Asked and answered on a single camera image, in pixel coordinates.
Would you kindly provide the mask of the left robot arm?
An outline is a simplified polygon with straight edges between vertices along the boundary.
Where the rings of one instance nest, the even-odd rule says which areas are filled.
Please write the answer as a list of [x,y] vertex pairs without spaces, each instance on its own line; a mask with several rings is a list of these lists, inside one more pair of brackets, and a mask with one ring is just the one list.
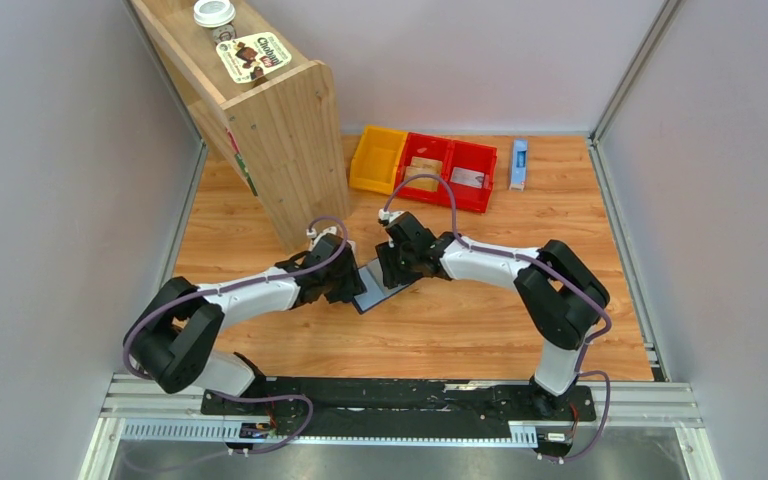
[[190,386],[221,392],[250,415],[264,405],[266,389],[241,356],[216,349],[219,334],[320,299],[349,303],[364,290],[352,243],[328,230],[310,249],[257,275],[219,284],[168,280],[126,334],[125,358],[166,393]]

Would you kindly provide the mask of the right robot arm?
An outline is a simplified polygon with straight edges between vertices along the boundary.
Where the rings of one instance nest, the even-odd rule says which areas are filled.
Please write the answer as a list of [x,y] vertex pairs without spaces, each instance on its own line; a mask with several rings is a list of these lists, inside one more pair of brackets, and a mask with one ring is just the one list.
[[439,278],[516,292],[544,339],[532,377],[532,408],[552,419],[569,407],[569,389],[610,294],[567,244],[551,240],[541,248],[516,249],[451,231],[436,235],[407,211],[381,210],[379,222],[389,237],[376,247],[386,287]]

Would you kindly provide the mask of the navy blue card holder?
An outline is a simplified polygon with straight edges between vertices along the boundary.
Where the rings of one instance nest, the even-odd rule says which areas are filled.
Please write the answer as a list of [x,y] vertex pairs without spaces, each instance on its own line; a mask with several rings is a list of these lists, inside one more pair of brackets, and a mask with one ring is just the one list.
[[411,286],[411,283],[408,283],[393,288],[386,287],[383,282],[383,270],[378,259],[360,267],[358,273],[366,291],[356,295],[352,304],[360,315],[369,312],[377,305]]

